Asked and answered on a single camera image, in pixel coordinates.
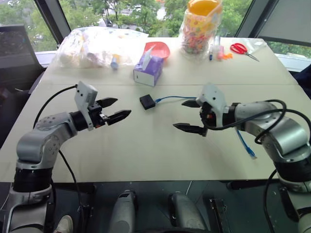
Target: tissue box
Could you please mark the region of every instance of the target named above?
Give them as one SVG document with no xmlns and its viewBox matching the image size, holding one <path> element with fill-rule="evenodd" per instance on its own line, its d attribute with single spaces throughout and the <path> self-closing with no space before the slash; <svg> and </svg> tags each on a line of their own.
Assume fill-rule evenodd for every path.
<svg viewBox="0 0 311 233">
<path fill-rule="evenodd" d="M 146 59 L 145 55 L 146 54 L 141 57 L 139 63 L 134 68 L 134 81 L 149 86 L 155 86 L 162 73 L 164 59 L 156 56 L 151 56 L 149 59 Z"/>
</svg>

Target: shoe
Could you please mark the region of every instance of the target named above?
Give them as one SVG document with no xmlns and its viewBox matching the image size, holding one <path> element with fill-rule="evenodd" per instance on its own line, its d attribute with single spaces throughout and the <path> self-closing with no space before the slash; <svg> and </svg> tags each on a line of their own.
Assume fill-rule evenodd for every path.
<svg viewBox="0 0 311 233">
<path fill-rule="evenodd" d="M 73 233 L 72 218 L 69 215 L 63 216 L 54 233 Z"/>
</svg>

